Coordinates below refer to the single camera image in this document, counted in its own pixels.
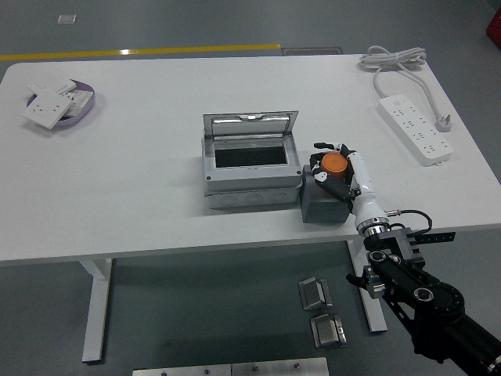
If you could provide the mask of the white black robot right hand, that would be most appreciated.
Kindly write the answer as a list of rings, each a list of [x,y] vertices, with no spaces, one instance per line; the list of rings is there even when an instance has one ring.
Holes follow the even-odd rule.
[[[316,185],[348,206],[361,236],[387,231],[389,220],[376,201],[362,155],[343,143],[315,143],[314,147],[319,152],[310,156],[310,169]],[[346,168],[343,172],[334,172],[327,167],[330,154],[344,158]]]

